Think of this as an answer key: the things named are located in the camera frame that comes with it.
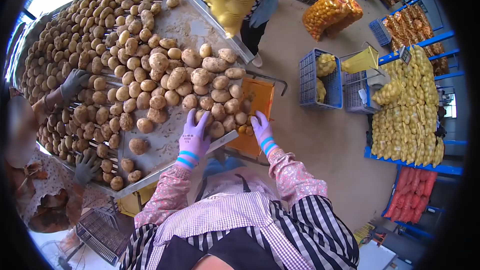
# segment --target black pants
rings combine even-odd
[[[249,51],[255,56],[258,53],[258,44],[265,33],[267,22],[262,23],[259,27],[250,27],[250,20],[243,20],[240,28],[241,41]]]

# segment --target pink floral sleeve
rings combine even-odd
[[[135,216],[135,228],[146,224],[162,224],[171,214],[188,206],[190,171],[178,165],[160,175],[155,193],[145,208]]]
[[[307,172],[303,163],[295,160],[293,153],[280,149],[270,154],[268,161],[268,175],[275,179],[280,198],[288,203],[288,210],[304,197],[327,197],[327,183]]]

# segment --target gray glove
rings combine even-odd
[[[85,70],[73,69],[65,82],[60,85],[63,101],[70,100],[70,98],[77,95],[83,89],[81,84],[88,81],[90,76],[91,74]]]
[[[93,150],[88,150],[84,156],[82,153],[75,161],[76,169],[73,182],[85,187],[89,181],[94,178],[100,171],[102,159],[97,159],[97,153]]]

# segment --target purple glove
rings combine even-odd
[[[257,138],[258,145],[268,158],[268,155],[279,146],[273,140],[272,127],[268,123],[267,117],[261,111],[255,111],[255,115],[260,118],[261,124],[258,123],[257,117],[253,116],[251,118],[251,126],[253,126],[253,132]]]
[[[183,126],[183,134],[178,140],[180,152],[178,153],[175,165],[192,170],[198,165],[200,159],[207,153],[210,147],[210,140],[212,137],[207,135],[204,140],[204,131],[207,126],[207,119],[210,112],[203,114],[200,122],[195,126],[195,109],[188,112],[187,122]]]

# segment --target orange bin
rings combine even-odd
[[[255,111],[261,111],[269,119],[273,101],[273,84],[244,77],[241,87],[244,98],[251,101],[249,115],[255,116]],[[260,156],[260,153],[262,153],[255,135],[238,134],[237,138],[231,140],[226,145],[255,157]]]

